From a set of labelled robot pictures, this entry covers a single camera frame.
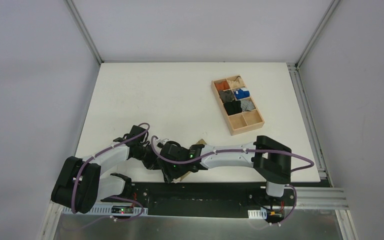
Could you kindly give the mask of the olive and cream underwear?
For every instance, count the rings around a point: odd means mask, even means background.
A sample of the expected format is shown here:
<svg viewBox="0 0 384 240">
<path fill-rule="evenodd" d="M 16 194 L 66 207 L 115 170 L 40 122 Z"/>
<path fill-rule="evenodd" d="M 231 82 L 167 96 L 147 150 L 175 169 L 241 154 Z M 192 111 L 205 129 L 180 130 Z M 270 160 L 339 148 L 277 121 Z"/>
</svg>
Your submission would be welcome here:
<svg viewBox="0 0 384 240">
<path fill-rule="evenodd" d="M 196 143 L 196 145 L 200 145 L 200 144 L 202 144 L 202 145 L 206 145 L 207 143 L 205 142 L 204 139 L 200 139 L 200 140 Z M 183 181 L 189 174 L 191 174 L 191 173 L 192 173 L 191 171 L 188 171 L 188 172 L 186 172 L 185 174 L 183 174 L 182 176 L 180 176 L 179 178 L 175 178 L 172 182 L 175 183 L 175 184 L 180 183 L 180 182 L 182 182 L 182 181 Z"/>
</svg>

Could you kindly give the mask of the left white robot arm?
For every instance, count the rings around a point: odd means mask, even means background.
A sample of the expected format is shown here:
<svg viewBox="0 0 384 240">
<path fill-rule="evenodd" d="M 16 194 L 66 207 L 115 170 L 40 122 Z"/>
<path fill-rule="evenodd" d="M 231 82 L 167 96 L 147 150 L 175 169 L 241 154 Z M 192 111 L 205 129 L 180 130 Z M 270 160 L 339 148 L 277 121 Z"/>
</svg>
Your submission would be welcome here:
<svg viewBox="0 0 384 240">
<path fill-rule="evenodd" d="M 74 214 L 86 214 L 97 202 L 117 198 L 124 203 L 134 198 L 132 179 L 111 169 L 130 159 L 146 165 L 156 160 L 148 141 L 149 129 L 145 122 L 133 125 L 129 133 L 97 153 L 68 157 L 51 192 L 51 201 L 70 208 Z"/>
</svg>

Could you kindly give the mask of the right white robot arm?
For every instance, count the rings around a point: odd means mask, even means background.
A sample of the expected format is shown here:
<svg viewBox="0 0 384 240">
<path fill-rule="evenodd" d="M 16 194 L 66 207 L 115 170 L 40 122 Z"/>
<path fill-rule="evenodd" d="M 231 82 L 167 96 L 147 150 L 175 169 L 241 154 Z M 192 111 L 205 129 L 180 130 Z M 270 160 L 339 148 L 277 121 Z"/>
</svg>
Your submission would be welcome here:
<svg viewBox="0 0 384 240">
<path fill-rule="evenodd" d="M 286 145 L 265 135 L 259 135 L 254 142 L 230 145 L 191 146 L 185 156 L 163 156 L 162 150 L 156 150 L 151 137 L 151 147 L 156 156 L 166 163 L 184 167 L 197 166 L 200 170 L 219 167 L 246 167 L 257 171 L 267 183 L 264 190 L 264 200 L 270 205 L 276 205 L 284 198 L 286 185 L 291 183 L 292 150 Z"/>
</svg>

